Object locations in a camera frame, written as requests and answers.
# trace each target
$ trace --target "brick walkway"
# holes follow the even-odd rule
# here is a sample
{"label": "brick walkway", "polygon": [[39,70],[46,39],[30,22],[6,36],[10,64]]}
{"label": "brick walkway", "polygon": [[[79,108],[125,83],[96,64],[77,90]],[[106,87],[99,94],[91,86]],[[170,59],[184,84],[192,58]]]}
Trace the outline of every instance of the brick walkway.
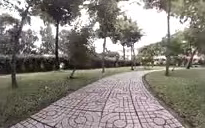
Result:
{"label": "brick walkway", "polygon": [[183,128],[146,90],[144,74],[101,79],[12,128]]}

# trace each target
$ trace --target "white sky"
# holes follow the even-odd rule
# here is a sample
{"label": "white sky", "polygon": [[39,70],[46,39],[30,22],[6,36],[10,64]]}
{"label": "white sky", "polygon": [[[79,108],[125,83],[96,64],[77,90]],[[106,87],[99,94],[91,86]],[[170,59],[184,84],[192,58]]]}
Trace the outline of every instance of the white sky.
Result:
{"label": "white sky", "polygon": [[[136,48],[140,48],[151,43],[156,43],[160,41],[167,34],[167,15],[165,12],[158,12],[155,9],[146,10],[143,6],[137,4],[127,4],[126,2],[121,3],[119,6],[122,7],[122,10],[136,21],[140,28],[142,28],[145,36],[135,45]],[[0,14],[8,13],[8,10],[0,9]],[[171,18],[171,33],[174,34],[176,31],[183,30],[186,27],[186,24],[181,24],[179,19]],[[39,32],[40,27],[44,26],[42,20],[39,18],[33,17],[31,28]],[[96,51],[102,52],[103,40],[98,39],[95,41]],[[107,48],[111,51],[118,51],[122,54],[122,46],[118,44],[112,44],[110,40],[107,42]]]}

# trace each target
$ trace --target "walkway edge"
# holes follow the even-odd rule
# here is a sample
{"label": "walkway edge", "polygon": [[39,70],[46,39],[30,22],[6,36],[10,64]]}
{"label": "walkway edge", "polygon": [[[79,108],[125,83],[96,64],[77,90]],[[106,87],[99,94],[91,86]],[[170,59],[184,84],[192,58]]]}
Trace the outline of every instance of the walkway edge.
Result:
{"label": "walkway edge", "polygon": [[192,128],[189,122],[187,122],[183,117],[181,117],[174,109],[170,107],[161,97],[159,97],[158,93],[153,90],[149,82],[146,80],[148,74],[156,71],[148,72],[142,76],[142,82],[146,89],[153,95],[153,97],[168,111],[172,114],[185,128]]}

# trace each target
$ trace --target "hedge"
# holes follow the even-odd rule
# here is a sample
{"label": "hedge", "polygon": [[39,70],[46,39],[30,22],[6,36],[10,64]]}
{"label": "hedge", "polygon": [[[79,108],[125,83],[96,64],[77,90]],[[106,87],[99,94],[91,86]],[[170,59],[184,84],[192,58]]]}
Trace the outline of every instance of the hedge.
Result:
{"label": "hedge", "polygon": [[[72,69],[73,66],[69,63],[69,60],[65,56],[60,56],[60,63],[64,64],[63,69]],[[11,72],[11,57],[0,55],[0,74],[9,74]],[[112,59],[105,60],[105,66],[110,67],[123,67],[130,66],[131,61],[116,61]],[[90,59],[87,64],[79,65],[77,69],[95,69],[101,68],[101,59]],[[17,56],[17,73],[29,73],[29,72],[46,72],[53,71],[55,69],[55,57],[54,56],[42,56],[42,55],[27,55]]]}

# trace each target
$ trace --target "grass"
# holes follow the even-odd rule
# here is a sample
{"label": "grass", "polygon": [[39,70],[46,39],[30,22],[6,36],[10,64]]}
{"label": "grass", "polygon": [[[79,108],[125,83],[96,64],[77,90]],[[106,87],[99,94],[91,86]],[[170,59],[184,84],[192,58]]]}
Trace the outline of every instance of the grass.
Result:
{"label": "grass", "polygon": [[101,70],[77,70],[76,79],[68,79],[71,71],[19,74],[19,88],[11,89],[10,76],[0,76],[0,127],[11,126],[36,113],[50,103],[98,79],[128,72],[129,67]]}
{"label": "grass", "polygon": [[152,90],[193,128],[205,128],[205,69],[178,70],[146,76]]}

